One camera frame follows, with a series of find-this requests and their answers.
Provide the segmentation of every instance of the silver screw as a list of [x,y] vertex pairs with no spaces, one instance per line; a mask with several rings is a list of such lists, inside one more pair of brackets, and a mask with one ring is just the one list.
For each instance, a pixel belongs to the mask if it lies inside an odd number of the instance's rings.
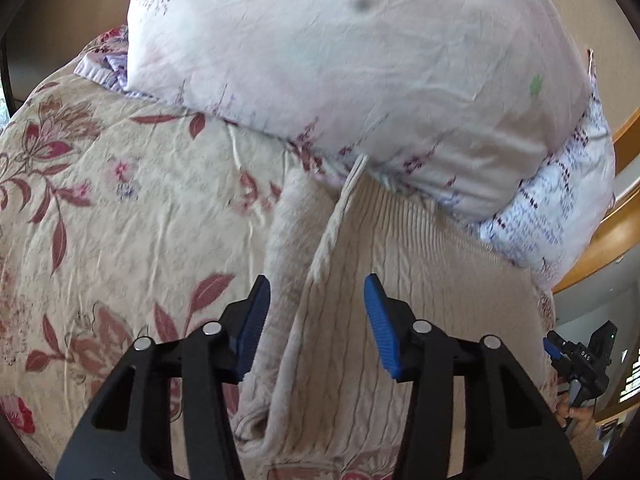
[[133,348],[136,350],[146,350],[151,346],[153,340],[150,337],[139,337],[133,342]]
[[484,346],[490,348],[491,350],[497,350],[498,348],[500,348],[500,346],[502,346],[502,341],[500,341],[500,339],[495,335],[488,335],[484,338],[483,342]]
[[202,327],[202,331],[206,335],[216,335],[217,333],[222,331],[222,325],[217,321],[209,321],[205,326]]
[[431,332],[431,323],[423,319],[417,319],[414,321],[414,332],[418,334],[427,334]]

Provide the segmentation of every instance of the sweater sleeve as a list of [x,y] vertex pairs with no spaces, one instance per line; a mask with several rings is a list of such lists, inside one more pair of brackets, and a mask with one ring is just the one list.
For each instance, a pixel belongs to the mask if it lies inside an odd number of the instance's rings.
[[588,478],[603,462],[604,447],[596,438],[596,423],[592,421],[585,430],[569,437],[571,447],[580,463],[582,477]]

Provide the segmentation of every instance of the white pillow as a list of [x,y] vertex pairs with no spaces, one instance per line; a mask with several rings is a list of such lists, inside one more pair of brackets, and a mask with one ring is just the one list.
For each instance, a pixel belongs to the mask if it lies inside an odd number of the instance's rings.
[[589,107],[572,136],[520,185],[505,209],[479,225],[482,240],[529,267],[543,290],[574,266],[613,199],[616,156],[592,52],[590,58]]
[[569,136],[589,85],[549,0],[131,0],[129,86],[378,168],[471,219]]

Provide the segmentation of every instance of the bed sheet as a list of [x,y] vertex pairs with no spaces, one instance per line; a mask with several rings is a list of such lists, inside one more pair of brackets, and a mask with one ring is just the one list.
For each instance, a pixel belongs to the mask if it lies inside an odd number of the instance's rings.
[[[332,172],[304,146],[73,74],[125,33],[43,81],[0,136],[0,407],[49,472],[137,336],[175,340],[247,296],[287,171]],[[540,315],[553,325],[544,296]],[[225,395],[234,413],[238,389]],[[177,380],[171,416],[186,475]],[[397,452],[243,466],[247,478],[380,480]]]

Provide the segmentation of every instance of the beige wall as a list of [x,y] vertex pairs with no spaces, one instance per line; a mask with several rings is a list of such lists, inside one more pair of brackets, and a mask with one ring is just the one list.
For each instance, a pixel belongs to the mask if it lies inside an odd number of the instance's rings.
[[12,88],[24,99],[95,36],[127,21],[129,0],[28,0],[8,36]]
[[[617,129],[640,107],[640,41],[615,0],[553,0],[577,43],[596,51],[604,108]],[[14,92],[24,98],[101,32],[129,0],[29,0],[9,36]]]

